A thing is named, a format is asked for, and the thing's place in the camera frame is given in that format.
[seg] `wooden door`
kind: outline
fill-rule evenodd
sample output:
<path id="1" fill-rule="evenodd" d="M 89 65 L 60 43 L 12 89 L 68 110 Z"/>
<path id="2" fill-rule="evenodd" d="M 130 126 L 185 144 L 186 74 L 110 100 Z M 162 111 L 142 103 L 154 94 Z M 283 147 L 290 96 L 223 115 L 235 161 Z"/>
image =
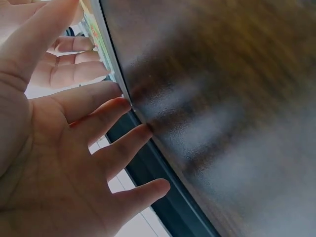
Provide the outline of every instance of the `wooden door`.
<path id="1" fill-rule="evenodd" d="M 223 237 L 316 235 L 312 0 L 102 0 L 137 115 Z"/>

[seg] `finger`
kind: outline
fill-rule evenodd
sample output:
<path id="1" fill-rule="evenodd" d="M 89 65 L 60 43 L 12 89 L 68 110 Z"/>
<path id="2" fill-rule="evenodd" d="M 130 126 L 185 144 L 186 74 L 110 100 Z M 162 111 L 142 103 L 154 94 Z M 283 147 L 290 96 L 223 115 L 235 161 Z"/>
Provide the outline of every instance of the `finger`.
<path id="1" fill-rule="evenodd" d="M 118 216 L 122 217 L 121 221 L 125 224 L 158 199 L 164 197 L 169 190 L 170 184 L 167 180 L 156 179 L 135 189 L 113 194 L 119 206 Z"/>
<path id="2" fill-rule="evenodd" d="M 53 0 L 15 31 L 0 48 L 0 72 L 12 75 L 8 83 L 25 90 L 38 60 L 70 25 L 78 0 Z"/>
<path id="3" fill-rule="evenodd" d="M 101 81 L 91 85 L 59 92 L 49 96 L 57 102 L 70 124 L 95 111 L 105 102 L 122 95 L 119 86 L 112 81 Z"/>
<path id="4" fill-rule="evenodd" d="M 51 88 L 62 88 L 106 76 L 109 72 L 102 62 L 82 62 L 52 66 L 40 62 L 32 74 L 31 83 Z"/>
<path id="5" fill-rule="evenodd" d="M 34 4 L 35 3 L 46 4 L 46 2 L 41 1 L 41 0 L 32 0 L 32 1 L 30 1 L 30 0 L 9 0 L 9 3 L 12 5 L 28 4 L 30 2 L 33 2 Z M 82 20 L 82 18 L 83 18 L 83 9 L 82 9 L 81 5 L 79 4 L 71 25 L 78 24 Z"/>
<path id="6" fill-rule="evenodd" d="M 120 97 L 106 102 L 73 127 L 76 137 L 83 137 L 88 146 L 94 144 L 101 136 L 130 110 L 130 103 Z"/>
<path id="7" fill-rule="evenodd" d="M 48 50 L 53 52 L 65 53 L 89 51 L 93 48 L 94 45 L 87 37 L 60 36 Z"/>
<path id="8" fill-rule="evenodd" d="M 35 3 L 28 2 L 15 2 L 14 9 L 17 14 L 15 14 L 13 17 L 13 21 L 17 25 L 22 25 L 27 21 L 29 18 L 31 18 L 37 11 L 39 11 L 43 6 L 45 6 L 47 2 L 45 1 L 38 1 Z"/>
<path id="9" fill-rule="evenodd" d="M 54 54 L 46 53 L 41 62 L 48 63 L 51 66 L 64 66 L 69 64 L 78 64 L 84 62 L 99 62 L 100 57 L 96 51 L 69 54 L 57 57 Z"/>
<path id="10" fill-rule="evenodd" d="M 93 156 L 110 181 L 134 158 L 136 153 L 149 141 L 152 132 L 146 125 L 131 130 L 110 146 L 98 150 Z"/>

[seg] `dark wood grain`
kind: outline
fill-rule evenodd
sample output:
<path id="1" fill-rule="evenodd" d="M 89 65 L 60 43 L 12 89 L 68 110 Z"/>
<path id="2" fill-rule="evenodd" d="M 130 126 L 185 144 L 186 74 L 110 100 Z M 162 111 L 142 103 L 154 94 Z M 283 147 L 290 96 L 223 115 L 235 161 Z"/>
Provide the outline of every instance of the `dark wood grain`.
<path id="1" fill-rule="evenodd" d="M 316 235 L 308 0 L 102 0 L 133 105 L 224 237 Z"/>

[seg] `skin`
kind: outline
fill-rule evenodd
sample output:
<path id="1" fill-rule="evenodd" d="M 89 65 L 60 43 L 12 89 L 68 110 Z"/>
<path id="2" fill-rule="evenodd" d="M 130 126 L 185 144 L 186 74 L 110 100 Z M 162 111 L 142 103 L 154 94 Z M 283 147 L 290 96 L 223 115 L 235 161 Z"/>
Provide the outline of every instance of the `skin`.
<path id="1" fill-rule="evenodd" d="M 34 16 L 48 2 L 31 0 L 0 0 L 0 44 Z M 83 11 L 78 5 L 72 24 L 82 19 Z M 61 88 L 106 76 L 109 72 L 100 62 L 94 46 L 85 37 L 59 37 L 39 60 L 31 76 L 31 83 L 51 88 Z M 59 56 L 68 52 L 71 55 Z"/>
<path id="2" fill-rule="evenodd" d="M 115 83 L 25 97 L 39 60 L 71 23 L 77 4 L 53 0 L 0 47 L 2 236 L 114 236 L 170 188 L 158 179 L 112 194 L 107 185 L 151 138 L 145 125 L 89 152 L 89 145 L 130 109 Z"/>

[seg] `metal frame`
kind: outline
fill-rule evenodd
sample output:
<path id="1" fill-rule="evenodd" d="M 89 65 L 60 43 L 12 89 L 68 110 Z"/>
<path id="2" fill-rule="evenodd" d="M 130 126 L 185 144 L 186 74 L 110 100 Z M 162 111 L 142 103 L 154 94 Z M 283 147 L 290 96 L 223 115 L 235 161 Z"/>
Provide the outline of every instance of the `metal frame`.
<path id="1" fill-rule="evenodd" d="M 91 4 L 115 70 L 116 80 L 125 97 L 129 98 L 101 3 L 100 1 L 91 1 Z M 112 143 L 139 124 L 140 121 L 135 113 L 130 111 L 108 131 L 106 137 Z M 137 153 L 133 161 L 126 167 L 126 171 L 136 186 L 156 178 L 164 178 L 170 182 L 171 190 L 169 193 L 154 203 L 152 208 L 173 237 L 220 236 L 153 141 L 150 141 Z"/>

